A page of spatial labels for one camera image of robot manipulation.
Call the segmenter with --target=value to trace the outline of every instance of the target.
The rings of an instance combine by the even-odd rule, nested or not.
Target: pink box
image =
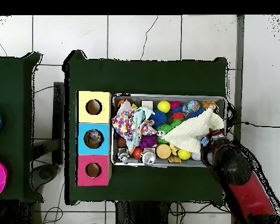
[[[86,166],[96,163],[100,167],[97,177],[89,177]],[[78,186],[107,186],[111,177],[109,155],[78,155]]]

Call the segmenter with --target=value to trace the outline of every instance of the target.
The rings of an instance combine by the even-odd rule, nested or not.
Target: circular hole
[[[89,100],[86,103],[86,111],[90,115],[98,115],[102,111],[102,104],[98,100]]]
[[[95,178],[97,176],[100,175],[101,173],[101,167],[99,164],[97,163],[89,163],[87,166],[86,166],[86,174],[90,177],[90,178]]]
[[[91,129],[84,135],[84,143],[90,149],[97,149],[104,142],[103,134],[97,129]]]

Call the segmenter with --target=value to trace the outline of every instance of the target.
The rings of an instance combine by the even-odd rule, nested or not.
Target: blue box
[[[98,130],[103,135],[103,143],[96,149],[91,149],[84,143],[84,136],[87,131]],[[79,155],[108,155],[110,150],[110,125],[79,123],[78,133],[78,154]]]

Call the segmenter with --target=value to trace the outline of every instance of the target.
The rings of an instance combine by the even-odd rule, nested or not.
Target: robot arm
[[[277,224],[274,208],[242,151],[225,138],[223,130],[206,138],[201,160],[225,192],[235,223]]]

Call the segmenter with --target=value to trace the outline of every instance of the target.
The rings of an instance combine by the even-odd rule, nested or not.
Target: stacked boxes
[[[77,92],[76,186],[107,186],[109,183],[112,174],[110,100],[107,92]]]

